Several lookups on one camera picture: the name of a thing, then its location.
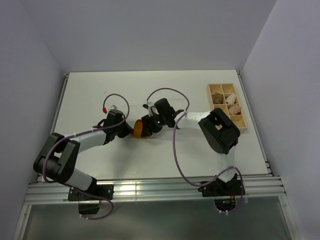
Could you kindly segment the mustard striped sock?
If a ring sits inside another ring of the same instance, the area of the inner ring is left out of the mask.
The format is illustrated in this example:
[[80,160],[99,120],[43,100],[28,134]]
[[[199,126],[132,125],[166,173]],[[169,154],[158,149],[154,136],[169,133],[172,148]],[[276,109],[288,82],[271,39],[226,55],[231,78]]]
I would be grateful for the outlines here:
[[147,139],[146,136],[142,136],[142,130],[143,130],[143,121],[141,119],[137,119],[134,127],[133,127],[133,133],[131,136],[135,139]]

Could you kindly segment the brown sock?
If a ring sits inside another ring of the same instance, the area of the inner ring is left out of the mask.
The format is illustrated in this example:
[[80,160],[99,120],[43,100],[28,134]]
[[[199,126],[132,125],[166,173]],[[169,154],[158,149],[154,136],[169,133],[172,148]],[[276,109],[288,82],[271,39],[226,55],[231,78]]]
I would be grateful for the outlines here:
[[224,96],[218,92],[215,92],[213,95],[212,95],[212,101],[213,101],[213,104],[214,105],[220,105],[220,104],[223,104],[223,101],[224,101]]

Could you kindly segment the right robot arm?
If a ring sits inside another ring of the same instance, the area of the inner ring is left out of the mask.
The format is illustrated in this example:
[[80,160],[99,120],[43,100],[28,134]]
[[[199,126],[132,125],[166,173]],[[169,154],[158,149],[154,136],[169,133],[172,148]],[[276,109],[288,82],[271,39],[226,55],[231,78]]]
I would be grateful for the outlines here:
[[[216,189],[222,195],[229,194],[233,188],[232,180],[240,175],[235,167],[235,149],[241,135],[239,128],[220,108],[205,112],[190,112],[188,109],[175,110],[166,98],[155,103],[145,101],[143,107],[148,114],[137,120],[134,132],[138,138],[144,139],[159,133],[164,126],[173,129],[172,150],[175,165],[181,177],[194,187],[205,187],[216,182]],[[191,182],[183,173],[177,156],[177,130],[200,130],[211,149],[220,155],[218,174],[206,183]]]

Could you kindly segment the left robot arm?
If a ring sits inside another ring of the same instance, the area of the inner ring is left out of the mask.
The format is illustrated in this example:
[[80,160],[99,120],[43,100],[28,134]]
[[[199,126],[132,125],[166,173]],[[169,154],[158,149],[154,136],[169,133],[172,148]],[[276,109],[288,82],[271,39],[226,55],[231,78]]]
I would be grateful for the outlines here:
[[44,178],[69,186],[74,195],[79,191],[81,199],[91,200],[97,196],[101,200],[111,200],[114,186],[98,185],[97,179],[76,169],[78,154],[106,145],[115,137],[123,139],[133,132],[123,112],[112,109],[91,130],[71,136],[50,134],[33,163],[33,170]]

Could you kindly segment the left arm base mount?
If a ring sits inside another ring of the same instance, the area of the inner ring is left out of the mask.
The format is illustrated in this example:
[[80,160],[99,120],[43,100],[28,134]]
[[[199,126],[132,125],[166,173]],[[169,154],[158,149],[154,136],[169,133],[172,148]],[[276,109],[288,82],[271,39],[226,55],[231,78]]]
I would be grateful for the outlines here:
[[[87,190],[79,190],[71,187],[67,200],[69,202],[78,202],[78,213],[81,217],[88,220],[100,220],[112,214],[114,210],[114,204],[112,203],[113,194],[113,184],[96,185]],[[102,201],[110,204],[110,210],[105,215],[97,216]]]

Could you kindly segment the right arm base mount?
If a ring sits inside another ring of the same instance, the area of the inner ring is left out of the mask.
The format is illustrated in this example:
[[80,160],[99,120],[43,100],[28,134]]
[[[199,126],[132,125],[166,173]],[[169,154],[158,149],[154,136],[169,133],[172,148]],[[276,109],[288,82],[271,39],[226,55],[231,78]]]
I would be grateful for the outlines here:
[[222,212],[234,210],[237,206],[236,197],[241,198],[246,193],[237,174],[228,182],[224,182],[218,178],[216,181],[199,187],[197,190],[202,194],[202,197],[224,197],[214,200],[216,208]]

